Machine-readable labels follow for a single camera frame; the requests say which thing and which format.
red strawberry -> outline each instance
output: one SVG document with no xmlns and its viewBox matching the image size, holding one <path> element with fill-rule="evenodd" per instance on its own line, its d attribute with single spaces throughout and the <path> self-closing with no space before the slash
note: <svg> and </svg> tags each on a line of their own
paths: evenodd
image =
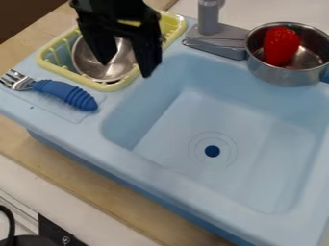
<svg viewBox="0 0 329 246">
<path fill-rule="evenodd" d="M 288 62 L 300 45 L 299 35 L 292 29 L 279 26 L 270 28 L 264 39 L 264 57 L 268 64 L 279 66 Z"/>
</svg>

drain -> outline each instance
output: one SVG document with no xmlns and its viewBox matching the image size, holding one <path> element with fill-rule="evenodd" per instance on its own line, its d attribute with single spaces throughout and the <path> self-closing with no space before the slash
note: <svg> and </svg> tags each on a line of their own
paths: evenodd
<svg viewBox="0 0 329 246">
<path fill-rule="evenodd" d="M 206 132 L 196 135 L 189 145 L 189 155 L 193 162 L 227 166 L 237 157 L 237 145 L 228 135 Z"/>
<path fill-rule="evenodd" d="M 210 158 L 216 158 L 220 155 L 220 149 L 217 146 L 210 145 L 205 149 L 205 154 Z"/>
</svg>

faucet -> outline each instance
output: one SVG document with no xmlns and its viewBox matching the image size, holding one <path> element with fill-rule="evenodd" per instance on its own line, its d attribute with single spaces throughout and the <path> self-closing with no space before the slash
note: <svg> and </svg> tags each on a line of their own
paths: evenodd
<svg viewBox="0 0 329 246">
<path fill-rule="evenodd" d="M 225 0 L 198 0 L 198 23 L 186 33 L 183 44 L 233 60 L 246 59 L 244 41 L 248 30 L 218 23 Z"/>
</svg>

stainless steel bowl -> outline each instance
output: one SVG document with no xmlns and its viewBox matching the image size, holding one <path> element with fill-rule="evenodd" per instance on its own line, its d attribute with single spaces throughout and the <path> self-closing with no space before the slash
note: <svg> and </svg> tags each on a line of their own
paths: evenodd
<svg viewBox="0 0 329 246">
<path fill-rule="evenodd" d="M 117 37 L 117 53 L 103 65 L 92 54 L 83 37 L 79 37 L 72 49 L 72 61 L 80 74 L 86 74 L 95 82 L 115 83 L 122 79 L 136 63 L 131 42 Z"/>
<path fill-rule="evenodd" d="M 295 30 L 301 45 L 295 56 L 284 67 L 263 61 L 263 42 L 266 31 L 275 26 Z M 317 83 L 329 66 L 329 36 L 321 30 L 294 22 L 275 22 L 255 28 L 246 38 L 248 67 L 258 78 L 280 86 L 306 86 Z"/>
</svg>

yellow dish rack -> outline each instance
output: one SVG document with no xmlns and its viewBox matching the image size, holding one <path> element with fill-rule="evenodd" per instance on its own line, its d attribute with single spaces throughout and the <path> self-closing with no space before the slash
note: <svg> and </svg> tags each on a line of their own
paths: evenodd
<svg viewBox="0 0 329 246">
<path fill-rule="evenodd" d="M 159 12 L 162 15 L 160 26 L 166 39 L 166 42 L 164 43 L 165 50 L 187 29 L 188 22 L 180 15 L 170 12 Z M 118 91 L 123 89 L 132 83 L 140 74 L 137 64 L 134 64 L 133 69 L 128 72 L 123 79 L 114 84 L 98 83 L 88 78 L 85 74 L 79 74 L 73 66 L 71 50 L 80 35 L 81 32 L 76 26 L 42 47 L 37 53 L 38 65 L 72 81 L 101 92 Z"/>
</svg>

